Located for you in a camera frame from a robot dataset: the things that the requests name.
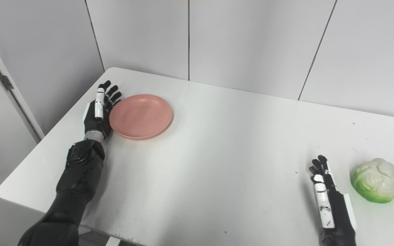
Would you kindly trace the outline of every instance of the robotic hand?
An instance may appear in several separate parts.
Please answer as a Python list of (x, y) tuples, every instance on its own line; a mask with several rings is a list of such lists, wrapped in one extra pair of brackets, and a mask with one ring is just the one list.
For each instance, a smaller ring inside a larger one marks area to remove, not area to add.
[(356, 246), (355, 216), (349, 194), (343, 195), (335, 188), (324, 156), (319, 155), (312, 162), (311, 180), (322, 222), (320, 241), (324, 246)]
[(101, 142), (111, 133), (109, 113), (121, 97), (116, 85), (105, 93), (110, 85), (107, 81), (98, 87), (84, 119), (84, 140), (69, 149), (56, 198), (44, 217), (24, 233), (18, 246), (78, 246), (78, 226), (103, 169)]

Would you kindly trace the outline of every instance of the pink plate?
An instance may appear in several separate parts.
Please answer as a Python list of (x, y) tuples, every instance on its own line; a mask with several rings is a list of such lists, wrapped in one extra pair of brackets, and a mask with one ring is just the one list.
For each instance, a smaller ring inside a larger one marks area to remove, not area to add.
[(143, 140), (159, 135), (171, 123), (172, 109), (155, 95), (134, 95), (123, 99), (112, 109), (112, 129), (128, 139)]

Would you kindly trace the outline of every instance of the black robotic arm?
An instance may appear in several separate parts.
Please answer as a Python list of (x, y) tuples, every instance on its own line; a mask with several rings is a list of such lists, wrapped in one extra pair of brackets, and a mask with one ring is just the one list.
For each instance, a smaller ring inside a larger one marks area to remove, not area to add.
[(105, 93), (110, 85), (107, 81), (98, 87), (84, 120), (84, 140), (68, 151), (56, 198), (48, 212), (24, 233), (18, 246), (78, 246), (78, 226), (100, 182), (105, 158), (101, 142), (111, 133), (108, 116), (121, 97), (116, 85)]

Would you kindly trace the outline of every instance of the door frame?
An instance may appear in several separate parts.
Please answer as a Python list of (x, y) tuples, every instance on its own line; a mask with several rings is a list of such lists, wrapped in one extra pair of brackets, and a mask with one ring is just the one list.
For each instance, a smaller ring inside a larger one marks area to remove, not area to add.
[(18, 114), (24, 121), (25, 126), (27, 126), (35, 141), (39, 143), (45, 137), (45, 134), (43, 133), (42, 128), (40, 128), (36, 118), (33, 115), (33, 112), (24, 100), (24, 97), (22, 97), (22, 94), (16, 86), (15, 81), (11, 77), (0, 57), (0, 76), (1, 75), (7, 76), (10, 80), (13, 89), (5, 90), (5, 92), (9, 97), (10, 101), (12, 102), (13, 106), (16, 108)]

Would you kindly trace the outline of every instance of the cabbage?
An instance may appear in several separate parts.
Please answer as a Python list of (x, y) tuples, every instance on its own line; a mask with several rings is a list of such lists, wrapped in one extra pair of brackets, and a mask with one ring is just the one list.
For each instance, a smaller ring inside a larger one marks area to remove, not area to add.
[(368, 201), (388, 203), (394, 198), (394, 166), (382, 158), (364, 162), (356, 167), (351, 183)]

